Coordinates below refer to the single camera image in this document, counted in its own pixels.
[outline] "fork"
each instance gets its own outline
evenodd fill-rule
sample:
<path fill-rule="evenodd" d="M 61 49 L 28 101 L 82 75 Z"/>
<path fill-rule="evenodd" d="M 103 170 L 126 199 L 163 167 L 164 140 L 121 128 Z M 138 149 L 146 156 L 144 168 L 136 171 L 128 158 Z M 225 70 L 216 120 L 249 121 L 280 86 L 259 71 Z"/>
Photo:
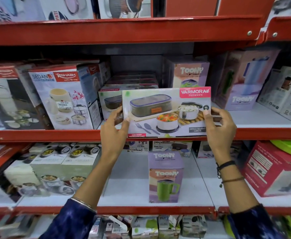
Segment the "fork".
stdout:
<path fill-rule="evenodd" d="M 149 132 L 147 129 L 143 128 L 139 123 L 136 123 L 137 128 L 141 128 L 143 130 L 145 130 L 147 133 L 151 134 L 151 132 Z"/>

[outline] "green mug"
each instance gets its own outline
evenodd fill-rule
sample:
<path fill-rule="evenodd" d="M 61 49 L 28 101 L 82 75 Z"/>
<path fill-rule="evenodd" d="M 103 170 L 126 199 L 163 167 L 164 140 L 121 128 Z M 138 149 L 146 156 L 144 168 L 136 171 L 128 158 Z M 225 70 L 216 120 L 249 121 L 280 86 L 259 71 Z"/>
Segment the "green mug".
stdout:
<path fill-rule="evenodd" d="M 169 201 L 171 194 L 177 194 L 179 192 L 180 185 L 173 183 L 172 180 L 164 179 L 158 181 L 157 186 L 157 194 L 158 194 L 158 200 L 162 202 Z"/>

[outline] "spoon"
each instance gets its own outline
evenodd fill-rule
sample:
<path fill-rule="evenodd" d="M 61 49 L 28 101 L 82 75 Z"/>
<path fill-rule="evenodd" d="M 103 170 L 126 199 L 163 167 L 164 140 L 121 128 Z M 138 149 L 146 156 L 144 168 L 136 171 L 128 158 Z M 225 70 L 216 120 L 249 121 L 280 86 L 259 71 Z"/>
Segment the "spoon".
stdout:
<path fill-rule="evenodd" d="M 145 123 L 145 128 L 146 128 L 146 129 L 149 129 L 149 130 L 152 130 L 152 131 L 154 131 L 154 133 L 160 135 L 160 133 L 158 133 L 156 130 L 153 130 L 153 129 L 151 128 L 151 126 L 150 126 L 149 124 L 147 124 L 147 123 Z"/>

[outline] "silver bangle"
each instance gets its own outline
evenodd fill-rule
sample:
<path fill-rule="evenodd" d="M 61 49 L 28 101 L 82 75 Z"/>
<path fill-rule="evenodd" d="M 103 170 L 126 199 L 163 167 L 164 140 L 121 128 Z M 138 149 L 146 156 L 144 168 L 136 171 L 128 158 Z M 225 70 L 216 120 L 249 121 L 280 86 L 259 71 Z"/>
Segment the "silver bangle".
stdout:
<path fill-rule="evenodd" d="M 96 211 L 96 210 L 94 210 L 90 205 L 86 204 L 85 202 L 81 201 L 80 199 L 78 199 L 78 198 L 74 198 L 74 197 L 71 197 L 70 199 L 72 199 L 73 201 L 78 202 L 79 204 L 81 204 L 81 205 L 87 207 L 87 208 L 90 209 L 92 212 L 95 212 L 95 213 L 97 214 L 97 211 Z"/>

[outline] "hand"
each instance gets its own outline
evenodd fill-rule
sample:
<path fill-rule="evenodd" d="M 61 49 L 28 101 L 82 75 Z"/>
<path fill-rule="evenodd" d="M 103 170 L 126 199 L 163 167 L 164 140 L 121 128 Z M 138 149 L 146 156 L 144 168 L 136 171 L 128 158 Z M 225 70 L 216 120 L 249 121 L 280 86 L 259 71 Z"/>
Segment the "hand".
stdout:
<path fill-rule="evenodd" d="M 128 136 L 128 128 L 130 119 L 127 118 L 122 122 L 121 129 L 118 131 L 115 125 L 120 122 L 118 117 L 122 114 L 122 106 L 113 111 L 105 124 L 101 126 L 101 146 L 102 157 L 101 161 L 106 160 L 107 163 L 115 164 Z"/>
<path fill-rule="evenodd" d="M 207 141 L 209 142 L 216 162 L 221 165 L 223 163 L 222 159 L 228 160 L 237 127 L 228 111 L 212 107 L 212 112 L 222 117 L 220 121 L 222 126 L 216 127 L 212 115 L 208 110 L 204 110 L 203 115 L 206 125 Z"/>

